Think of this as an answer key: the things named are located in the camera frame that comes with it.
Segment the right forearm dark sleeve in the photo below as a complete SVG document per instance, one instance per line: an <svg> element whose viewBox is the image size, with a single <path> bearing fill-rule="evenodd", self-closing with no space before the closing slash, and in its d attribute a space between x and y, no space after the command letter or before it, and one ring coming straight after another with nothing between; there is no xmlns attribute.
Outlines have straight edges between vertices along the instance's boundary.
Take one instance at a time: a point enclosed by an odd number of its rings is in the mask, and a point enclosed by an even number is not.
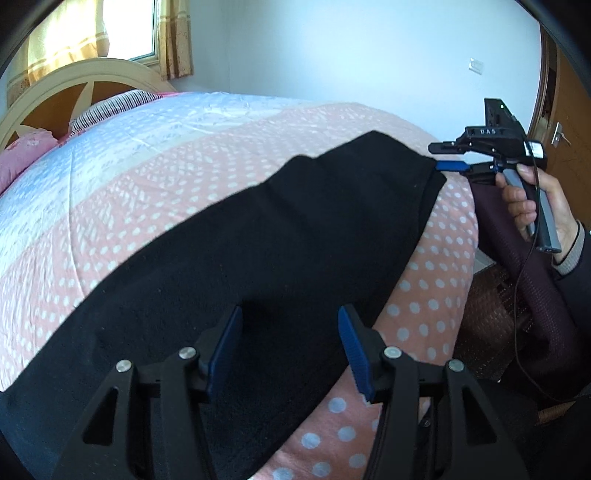
<svg viewBox="0 0 591 480"><path fill-rule="evenodd" d="M577 236L566 257L553 262L555 284L573 320L590 320L590 232L577 222Z"/></svg>

